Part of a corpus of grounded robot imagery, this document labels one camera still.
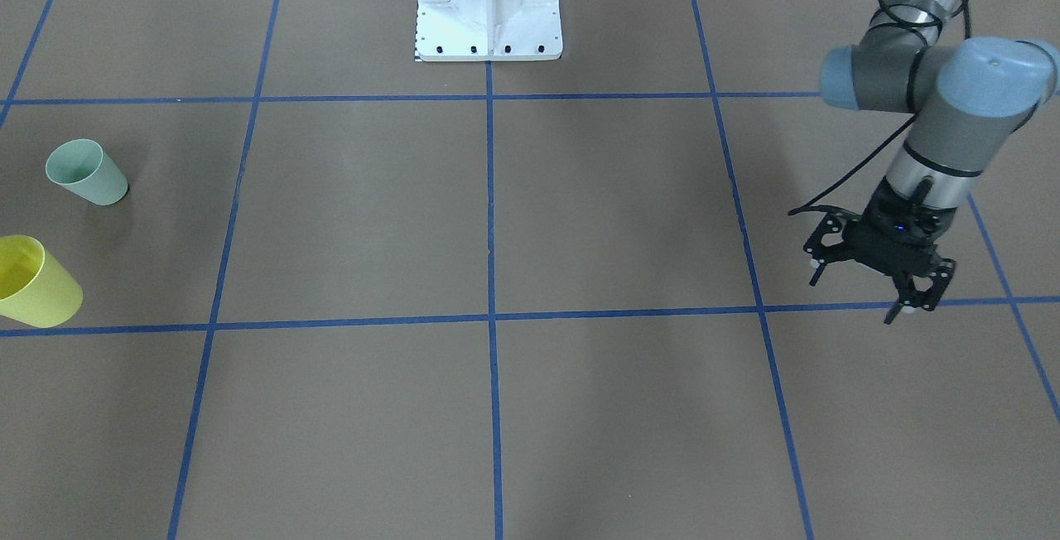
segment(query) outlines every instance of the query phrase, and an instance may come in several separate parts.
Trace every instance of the white plastic bracket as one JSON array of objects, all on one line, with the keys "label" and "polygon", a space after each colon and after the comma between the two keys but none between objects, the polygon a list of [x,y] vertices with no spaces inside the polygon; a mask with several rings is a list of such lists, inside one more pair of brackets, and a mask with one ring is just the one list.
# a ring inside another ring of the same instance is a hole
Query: white plastic bracket
[{"label": "white plastic bracket", "polygon": [[560,0],[417,0],[424,62],[527,62],[563,53]]}]

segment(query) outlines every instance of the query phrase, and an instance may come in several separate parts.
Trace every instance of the mint green cup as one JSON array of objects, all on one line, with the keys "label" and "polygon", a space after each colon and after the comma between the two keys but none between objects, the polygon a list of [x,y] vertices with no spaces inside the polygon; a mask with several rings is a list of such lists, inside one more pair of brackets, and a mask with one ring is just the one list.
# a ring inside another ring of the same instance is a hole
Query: mint green cup
[{"label": "mint green cup", "polygon": [[94,140],[80,138],[53,151],[45,164],[53,182],[95,205],[113,205],[128,192],[121,170]]}]

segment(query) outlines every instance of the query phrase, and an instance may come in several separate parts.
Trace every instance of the plastic cup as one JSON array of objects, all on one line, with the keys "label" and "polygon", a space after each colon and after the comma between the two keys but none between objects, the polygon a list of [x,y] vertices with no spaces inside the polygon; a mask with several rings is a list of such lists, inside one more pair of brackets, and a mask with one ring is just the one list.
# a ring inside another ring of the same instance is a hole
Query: plastic cup
[{"label": "plastic cup", "polygon": [[53,182],[89,203],[113,205],[128,192],[129,182],[94,140],[80,138],[59,145],[45,163]]},{"label": "plastic cup", "polygon": [[55,327],[76,314],[84,294],[37,239],[0,238],[0,315],[32,327]]}]

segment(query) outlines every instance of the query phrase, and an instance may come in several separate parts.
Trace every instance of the blue grid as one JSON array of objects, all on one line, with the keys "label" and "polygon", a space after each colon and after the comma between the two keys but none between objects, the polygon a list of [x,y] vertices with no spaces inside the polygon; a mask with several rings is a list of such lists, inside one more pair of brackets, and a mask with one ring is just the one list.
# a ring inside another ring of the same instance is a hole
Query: blue grid
[{"label": "blue grid", "polygon": [[[774,393],[777,401],[784,441],[788,448],[789,459],[791,461],[792,475],[795,483],[799,509],[802,517],[803,528],[808,540],[814,537],[813,526],[810,517],[810,508],[806,499],[806,491],[802,486],[801,475],[798,466],[798,456],[795,449],[794,437],[784,402],[783,388],[780,381],[779,367],[773,350],[772,336],[770,334],[768,318],[770,313],[791,313],[791,312],[822,312],[822,311],[860,311],[860,310],[882,310],[890,307],[890,302],[834,302],[814,304],[765,304],[762,300],[761,289],[758,283],[758,274],[755,266],[754,252],[747,233],[746,223],[743,215],[743,208],[740,201],[739,184],[732,160],[728,149],[728,140],[725,133],[725,122],[722,115],[720,99],[728,98],[815,98],[817,91],[719,91],[714,84],[713,72],[710,65],[710,54],[707,45],[707,37],[704,31],[703,21],[700,15],[697,0],[690,0],[691,11],[695,20],[696,31],[700,38],[701,51],[703,54],[704,69],[706,72],[707,91],[690,92],[656,92],[656,93],[571,93],[571,94],[495,94],[493,91],[493,67],[485,64],[485,93],[484,94],[407,94],[407,95],[287,95],[287,97],[266,97],[262,95],[262,87],[265,72],[268,65],[269,46],[271,43],[272,32],[276,27],[277,13],[281,0],[272,0],[269,21],[265,32],[265,41],[262,46],[262,56],[259,66],[258,81],[252,97],[199,97],[199,98],[129,98],[129,99],[16,99],[19,84],[25,73],[33,50],[36,47],[45,22],[51,11],[54,0],[47,0],[40,13],[40,18],[34,28],[33,35],[23,53],[22,60],[6,98],[0,105],[0,127],[3,126],[10,109],[19,105],[144,105],[144,104],[171,104],[171,103],[250,103],[251,110],[247,123],[246,137],[243,144],[243,152],[240,158],[238,174],[236,176],[235,189],[232,195],[232,204],[228,220],[228,229],[225,238],[224,250],[217,273],[217,282],[214,299],[208,323],[200,324],[174,324],[174,325],[143,325],[143,326],[121,326],[121,327],[66,327],[53,329],[12,329],[0,330],[0,338],[4,337],[36,337],[53,335],[75,335],[75,334],[148,334],[166,332],[205,332],[206,338],[201,362],[199,366],[198,379],[196,382],[195,396],[190,416],[188,436],[181,460],[180,474],[174,495],[173,511],[170,521],[169,537],[174,540],[180,520],[180,510],[183,493],[187,486],[189,470],[191,467],[192,451],[195,441],[195,432],[198,421],[199,408],[201,406],[202,395],[206,388],[207,373],[210,363],[210,354],[213,345],[214,333],[217,331],[233,330],[259,330],[259,329],[301,329],[318,327],[382,327],[382,326],[404,326],[423,324],[443,323],[487,323],[489,326],[489,358],[491,373],[491,405],[493,422],[493,472],[494,472],[494,520],[495,536],[497,540],[504,538],[504,500],[501,493],[501,438],[500,438],[500,394],[498,378],[498,356],[497,356],[497,323],[512,320],[541,320],[541,319],[581,319],[581,318],[629,318],[629,317],[660,317],[660,316],[688,316],[688,315],[720,315],[720,314],[757,314],[761,326],[762,341],[770,363],[770,371],[774,384]],[[516,312],[498,313],[496,310],[496,268],[495,268],[495,203],[494,203],[494,101],[527,101],[527,100],[608,100],[608,99],[709,99],[711,101],[718,133],[721,140],[722,152],[725,157],[725,167],[728,174],[734,208],[743,238],[744,254],[747,263],[748,276],[750,279],[755,304],[737,307],[699,307],[699,308],[674,308],[674,309],[634,309],[634,310],[599,310],[599,311],[555,311],[555,312]],[[228,259],[231,251],[232,238],[235,231],[236,216],[240,205],[240,189],[243,176],[246,172],[246,161],[249,155],[250,144],[253,140],[254,124],[258,109],[262,103],[328,103],[328,102],[367,102],[367,101],[482,101],[485,104],[485,141],[487,141],[487,193],[488,193],[488,313],[484,314],[454,314],[438,316],[404,316],[404,317],[381,317],[381,318],[335,318],[315,320],[275,320],[275,321],[241,321],[241,323],[218,323],[218,313],[224,294],[225,276],[228,267]],[[1020,312],[1021,306],[1029,304],[1053,304],[1060,303],[1060,296],[1015,296],[1008,283],[1008,278],[1002,267],[1001,260],[994,250],[987,226],[975,201],[968,197],[971,211],[976,220],[984,243],[991,257],[997,277],[1005,292],[1002,298],[958,298],[947,299],[940,306],[1008,306],[1010,307],[1015,321],[1022,333],[1031,362],[1041,380],[1042,386],[1052,404],[1057,422],[1060,422],[1060,404],[1057,396],[1042,366],[1037,348],[1029,334],[1023,316]]]}]

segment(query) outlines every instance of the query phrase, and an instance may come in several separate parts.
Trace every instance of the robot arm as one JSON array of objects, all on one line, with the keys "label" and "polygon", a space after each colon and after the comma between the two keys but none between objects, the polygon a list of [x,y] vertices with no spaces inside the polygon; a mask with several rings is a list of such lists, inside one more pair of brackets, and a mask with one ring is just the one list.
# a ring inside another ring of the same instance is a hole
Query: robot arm
[{"label": "robot arm", "polygon": [[[965,42],[936,47],[968,0],[879,2],[861,42],[826,57],[822,97],[837,107],[913,114],[913,127],[861,214],[793,212],[826,213],[803,245],[816,264],[810,284],[845,260],[889,276],[898,291],[889,324],[903,309],[938,306],[956,262],[935,243],[1007,137],[1056,93],[1060,51],[1037,40],[969,38],[967,15]],[[831,233],[843,241],[825,245]],[[916,278],[931,286],[918,290]]]}]

